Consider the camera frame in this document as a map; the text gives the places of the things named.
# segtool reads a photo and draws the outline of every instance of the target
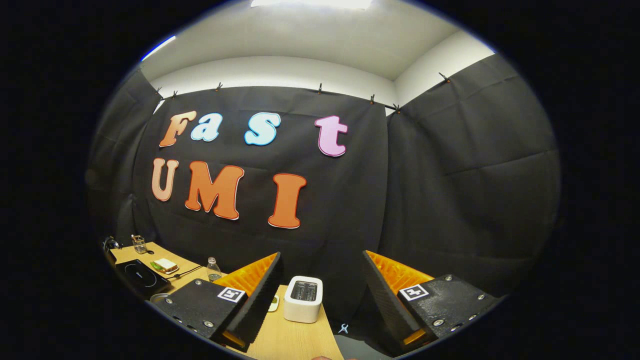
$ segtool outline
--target water bottle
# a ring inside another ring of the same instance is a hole
[[[216,264],[216,259],[209,258],[209,263],[207,264],[207,275],[209,276],[209,281],[214,282],[222,277],[222,273],[220,272],[220,267]]]

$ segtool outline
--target table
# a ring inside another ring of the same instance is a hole
[[[156,271],[156,273],[165,278],[175,274],[182,274],[199,266],[162,248],[154,242],[148,242],[146,245],[147,250],[154,252],[153,255],[147,253],[138,254],[133,249],[133,246],[123,247],[122,249],[111,249],[111,253],[116,258],[116,264],[139,259],[153,271],[155,271],[155,269],[149,265],[153,260],[165,258],[178,264],[180,270],[170,275]],[[165,293],[173,293],[195,279],[206,280],[207,268],[203,266],[193,272],[180,276],[178,279],[171,279],[171,287],[166,290]],[[317,356],[325,356],[331,360],[344,360],[338,344],[335,342],[333,332],[329,326],[329,320],[326,317],[322,305],[320,306],[318,320],[315,323],[290,322],[284,318],[284,294],[286,291],[287,285],[280,285],[276,292],[280,298],[278,309],[272,313],[267,313],[260,332],[258,332],[258,336],[249,346],[245,355],[258,360],[311,360]],[[234,348],[230,349],[244,354]]]

